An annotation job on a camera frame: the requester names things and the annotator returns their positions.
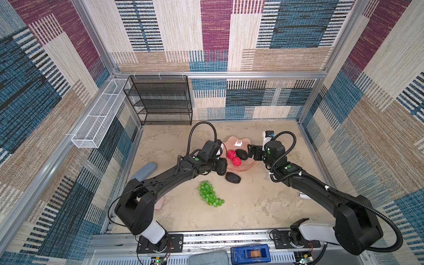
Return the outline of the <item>dark fake avocado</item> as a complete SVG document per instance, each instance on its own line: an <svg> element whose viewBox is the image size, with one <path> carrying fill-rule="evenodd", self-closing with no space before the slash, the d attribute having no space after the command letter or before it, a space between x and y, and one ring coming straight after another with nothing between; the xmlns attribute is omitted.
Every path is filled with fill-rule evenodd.
<svg viewBox="0 0 424 265"><path fill-rule="evenodd" d="M248 159L248 152L243 150L243 149L237 149L235 150L236 152L236 156L242 160L242 161L246 161Z"/></svg>
<svg viewBox="0 0 424 265"><path fill-rule="evenodd" d="M225 179L233 184L239 184L241 182L241 177L232 172L227 172L225 175Z"/></svg>

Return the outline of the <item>red fake fruit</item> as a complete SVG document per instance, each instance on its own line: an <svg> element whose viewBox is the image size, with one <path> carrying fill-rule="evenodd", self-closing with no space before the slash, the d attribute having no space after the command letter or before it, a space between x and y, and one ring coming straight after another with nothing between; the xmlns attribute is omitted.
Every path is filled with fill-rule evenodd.
<svg viewBox="0 0 424 265"><path fill-rule="evenodd" d="M235 150L227 150L227 159L232 160L236 156L237 154Z"/></svg>
<svg viewBox="0 0 424 265"><path fill-rule="evenodd" d="M233 157L231 161L235 167L239 167L242 164L242 160L237 156Z"/></svg>

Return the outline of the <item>green fake grape bunch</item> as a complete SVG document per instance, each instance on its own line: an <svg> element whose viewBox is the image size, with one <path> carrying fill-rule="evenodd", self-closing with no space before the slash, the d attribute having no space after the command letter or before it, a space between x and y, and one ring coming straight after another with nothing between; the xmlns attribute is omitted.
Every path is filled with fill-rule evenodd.
<svg viewBox="0 0 424 265"><path fill-rule="evenodd" d="M213 186L208 181L203 181L198 187L199 195L209 206L219 207L225 204L225 200L217 197Z"/></svg>

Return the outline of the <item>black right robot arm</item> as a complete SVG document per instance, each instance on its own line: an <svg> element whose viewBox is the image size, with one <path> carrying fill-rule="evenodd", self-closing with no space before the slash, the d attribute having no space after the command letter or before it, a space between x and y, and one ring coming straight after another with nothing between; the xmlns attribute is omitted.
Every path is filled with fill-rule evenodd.
<svg viewBox="0 0 424 265"><path fill-rule="evenodd" d="M301 222L298 229L303 238L338 244L353 255L365 250L382 250L373 245L384 235L379 220L386 220L386 217L375 210L366 197L340 192L289 162L286 148L280 141L271 140L265 146L250 148L249 156L266 165L274 183L304 193L334 217L332 225L321 228L308 229L306 222Z"/></svg>

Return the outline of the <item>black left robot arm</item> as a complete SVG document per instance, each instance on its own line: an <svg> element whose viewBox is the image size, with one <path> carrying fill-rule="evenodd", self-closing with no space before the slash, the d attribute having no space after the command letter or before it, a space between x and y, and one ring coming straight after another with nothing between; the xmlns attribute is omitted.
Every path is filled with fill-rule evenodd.
<svg viewBox="0 0 424 265"><path fill-rule="evenodd" d="M226 173L227 162L220 157L222 144L220 140L208 140L202 149L179 158L169 170L147 180L129 181L118 198L114 213L133 235L143 233L153 221L156 201L166 193L199 175L216 172L222 176Z"/></svg>

